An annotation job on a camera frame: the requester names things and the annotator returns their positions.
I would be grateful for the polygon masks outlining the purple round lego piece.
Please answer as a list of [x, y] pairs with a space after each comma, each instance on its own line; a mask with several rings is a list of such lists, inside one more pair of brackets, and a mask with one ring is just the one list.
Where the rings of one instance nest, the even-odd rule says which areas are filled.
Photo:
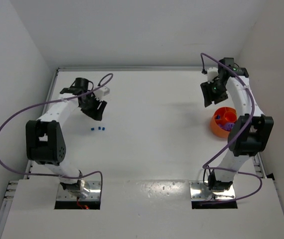
[[231, 123], [231, 122], [227, 122], [223, 125], [220, 125], [221, 129], [225, 130], [225, 131], [231, 131], [232, 128], [234, 127], [234, 123]]

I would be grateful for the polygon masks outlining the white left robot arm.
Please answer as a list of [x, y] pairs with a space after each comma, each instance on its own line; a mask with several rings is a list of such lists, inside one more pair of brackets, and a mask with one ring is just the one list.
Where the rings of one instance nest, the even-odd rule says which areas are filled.
[[48, 168], [58, 176], [63, 190], [81, 199], [90, 194], [89, 184], [81, 178], [82, 172], [65, 158], [62, 127], [76, 109], [95, 121], [102, 120], [107, 105], [103, 98], [110, 90], [99, 83], [98, 89], [89, 93], [90, 83], [88, 79], [76, 78], [70, 87], [60, 91], [57, 103], [25, 126], [27, 158]]

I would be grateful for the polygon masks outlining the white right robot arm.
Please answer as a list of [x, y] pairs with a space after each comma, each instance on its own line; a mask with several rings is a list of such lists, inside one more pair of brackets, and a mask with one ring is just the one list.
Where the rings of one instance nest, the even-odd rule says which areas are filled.
[[230, 130], [227, 145], [203, 165], [209, 172], [207, 187], [211, 191], [230, 189], [236, 174], [251, 157], [265, 150], [274, 119], [266, 116], [255, 102], [249, 86], [246, 68], [225, 57], [218, 67], [203, 69], [207, 81], [200, 85], [205, 107], [231, 98], [236, 110], [235, 124]]

